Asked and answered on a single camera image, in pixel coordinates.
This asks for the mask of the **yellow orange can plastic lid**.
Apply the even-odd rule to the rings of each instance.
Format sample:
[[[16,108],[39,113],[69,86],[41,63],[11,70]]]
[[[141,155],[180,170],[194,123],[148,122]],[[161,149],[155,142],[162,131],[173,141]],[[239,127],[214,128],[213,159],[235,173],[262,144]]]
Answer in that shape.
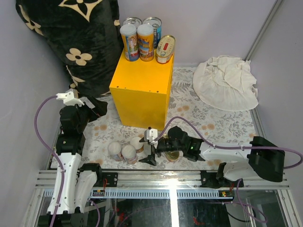
[[[139,25],[137,28],[140,59],[142,61],[151,61],[154,58],[153,41],[154,31],[149,24]]]

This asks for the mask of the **blue soup can top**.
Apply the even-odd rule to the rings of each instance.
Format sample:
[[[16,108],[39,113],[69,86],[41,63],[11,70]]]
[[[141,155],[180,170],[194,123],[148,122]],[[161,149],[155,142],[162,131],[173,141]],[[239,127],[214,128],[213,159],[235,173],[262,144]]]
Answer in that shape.
[[[138,17],[128,17],[124,20],[123,25],[131,24],[136,28],[142,24],[142,20]]]

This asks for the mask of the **can with white lid back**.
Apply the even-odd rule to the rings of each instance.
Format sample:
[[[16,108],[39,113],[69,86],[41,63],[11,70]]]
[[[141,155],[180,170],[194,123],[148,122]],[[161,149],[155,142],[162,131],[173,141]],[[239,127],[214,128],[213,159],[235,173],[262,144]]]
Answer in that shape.
[[[134,137],[131,139],[130,144],[135,148],[136,153],[141,153],[144,150],[144,143],[140,142],[142,138]]]

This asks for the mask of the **can with white lid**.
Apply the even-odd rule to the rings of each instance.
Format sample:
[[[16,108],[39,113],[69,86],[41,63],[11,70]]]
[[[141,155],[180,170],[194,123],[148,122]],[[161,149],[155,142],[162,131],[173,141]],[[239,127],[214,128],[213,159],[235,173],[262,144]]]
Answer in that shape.
[[[108,149],[108,153],[109,153],[110,157],[113,160],[115,160],[117,162],[124,160],[122,153],[121,153],[122,146],[118,141],[113,141],[113,142],[109,143],[107,149]]]
[[[126,162],[130,165],[135,164],[138,160],[136,149],[132,145],[125,145],[122,148],[121,153],[124,159],[126,160]]]
[[[144,150],[144,143],[140,142],[142,138],[134,137],[131,139],[130,144],[135,148],[136,153],[141,153]]]

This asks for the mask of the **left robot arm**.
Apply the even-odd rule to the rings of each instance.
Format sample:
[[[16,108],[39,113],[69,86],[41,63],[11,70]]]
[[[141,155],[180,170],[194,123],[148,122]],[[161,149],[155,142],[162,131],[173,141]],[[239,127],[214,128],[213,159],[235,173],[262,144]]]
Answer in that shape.
[[[47,101],[57,99],[64,102],[60,114],[60,133],[55,148],[50,148],[42,139],[37,118]],[[88,97],[93,104],[90,108],[72,93],[60,93],[47,98],[39,106],[34,117],[34,129],[41,143],[57,160],[57,174],[52,200],[46,215],[38,219],[39,227],[84,227],[85,206],[92,188],[103,183],[104,176],[98,163],[80,165],[87,124],[107,114],[107,102]]]

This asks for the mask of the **can with white lid front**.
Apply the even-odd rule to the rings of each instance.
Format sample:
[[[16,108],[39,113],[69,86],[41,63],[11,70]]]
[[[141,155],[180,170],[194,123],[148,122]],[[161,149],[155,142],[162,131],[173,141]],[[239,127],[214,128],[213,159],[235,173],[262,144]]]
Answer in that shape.
[[[124,159],[126,160],[126,162],[130,165],[135,164],[138,160],[136,149],[132,145],[125,145],[122,148],[121,153]]]

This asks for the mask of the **tall porridge can plastic lid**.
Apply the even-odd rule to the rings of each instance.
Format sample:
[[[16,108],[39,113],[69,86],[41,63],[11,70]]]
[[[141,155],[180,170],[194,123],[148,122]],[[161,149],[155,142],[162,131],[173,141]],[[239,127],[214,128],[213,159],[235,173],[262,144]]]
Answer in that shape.
[[[139,59],[139,46],[137,29],[132,24],[125,24],[120,28],[120,34],[124,43],[125,58],[128,61]]]

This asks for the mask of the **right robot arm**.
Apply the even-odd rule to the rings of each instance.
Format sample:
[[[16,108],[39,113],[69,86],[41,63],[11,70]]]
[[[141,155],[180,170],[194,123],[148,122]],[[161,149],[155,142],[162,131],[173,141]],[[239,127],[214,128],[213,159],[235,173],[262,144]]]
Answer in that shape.
[[[140,144],[144,142],[150,145],[151,153],[140,162],[152,166],[156,165],[155,158],[165,152],[181,152],[192,162],[222,160],[217,172],[201,174],[202,187],[231,187],[242,178],[256,176],[276,183],[283,180],[285,152],[260,136],[243,147],[211,145],[174,126],[166,137],[159,137],[157,129],[148,128],[139,140]]]

